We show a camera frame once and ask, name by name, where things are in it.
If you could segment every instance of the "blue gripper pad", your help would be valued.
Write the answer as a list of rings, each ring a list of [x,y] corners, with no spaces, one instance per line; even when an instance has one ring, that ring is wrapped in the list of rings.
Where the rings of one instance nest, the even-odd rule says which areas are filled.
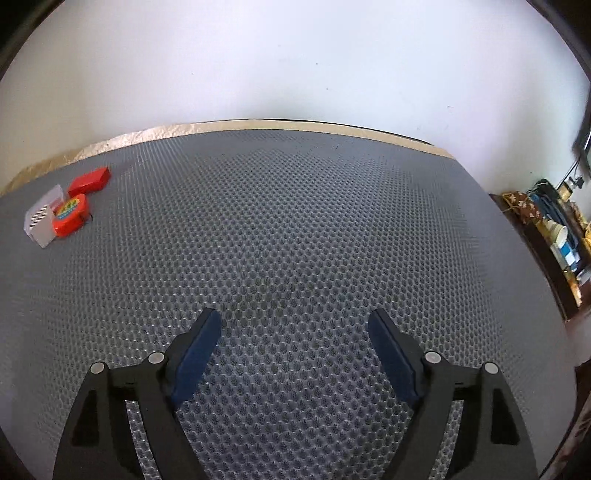
[[[222,335],[222,318],[213,309],[204,309],[190,330],[177,335],[166,355],[165,394],[174,408],[192,398],[209,357]]]
[[[420,345],[400,332],[383,309],[369,315],[368,333],[396,398],[414,408],[424,395],[420,388],[423,381]]]

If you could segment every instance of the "gray textured mat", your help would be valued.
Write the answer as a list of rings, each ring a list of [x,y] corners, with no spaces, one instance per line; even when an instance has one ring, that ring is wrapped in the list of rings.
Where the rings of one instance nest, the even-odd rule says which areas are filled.
[[[47,249],[22,231],[56,183],[107,164],[94,221]],[[0,425],[40,480],[88,366],[140,361],[204,306],[223,336],[178,416],[214,479],[377,478],[411,412],[369,343],[383,306],[452,362],[498,362],[538,467],[573,413],[550,289],[447,158],[290,131],[216,132],[88,158],[0,199]],[[434,465],[453,450],[459,406]],[[153,470],[129,405],[147,476]]]

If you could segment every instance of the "beige table edge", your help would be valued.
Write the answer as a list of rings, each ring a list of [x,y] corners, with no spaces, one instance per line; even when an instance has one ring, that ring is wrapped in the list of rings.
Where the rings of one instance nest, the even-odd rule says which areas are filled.
[[[288,120],[222,120],[216,122],[203,122],[196,124],[167,125],[163,127],[153,127],[139,132],[119,135],[98,142],[81,150],[70,150],[66,153],[56,155],[41,162],[35,163],[29,167],[23,168],[9,183],[2,189],[0,196],[11,192],[25,183],[34,180],[57,168],[69,165],[84,158],[105,153],[117,148],[129,147],[152,140],[161,140],[163,138],[182,137],[183,135],[201,134],[207,132],[219,132],[228,130],[293,130],[300,132],[316,132],[336,135],[345,135],[347,137],[366,138],[376,140],[401,147],[419,150],[421,152],[438,155],[440,157],[453,158],[442,148],[437,148],[411,138],[400,137],[398,135],[366,128],[350,127],[348,125],[324,124],[319,122],[306,121],[288,121]]]

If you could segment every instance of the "red box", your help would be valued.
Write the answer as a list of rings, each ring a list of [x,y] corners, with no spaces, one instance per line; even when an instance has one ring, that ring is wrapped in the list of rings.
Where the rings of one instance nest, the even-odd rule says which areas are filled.
[[[74,198],[79,193],[98,192],[105,188],[110,177],[111,172],[109,171],[109,167],[102,167],[98,170],[85,173],[73,180],[68,188],[68,194],[70,198]]]

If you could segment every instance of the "metal screw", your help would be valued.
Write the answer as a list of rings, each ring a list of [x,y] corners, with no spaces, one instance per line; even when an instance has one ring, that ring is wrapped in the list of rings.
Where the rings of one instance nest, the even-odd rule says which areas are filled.
[[[499,367],[492,362],[487,362],[484,364],[484,370],[489,372],[491,375],[496,375],[499,372]]]
[[[162,360],[164,360],[164,354],[162,352],[151,353],[148,357],[148,362],[154,365],[159,364]]]
[[[90,367],[91,373],[100,374],[105,369],[105,364],[103,362],[97,362],[92,364]]]
[[[425,353],[425,360],[430,364],[438,364],[441,361],[441,355],[437,352]]]

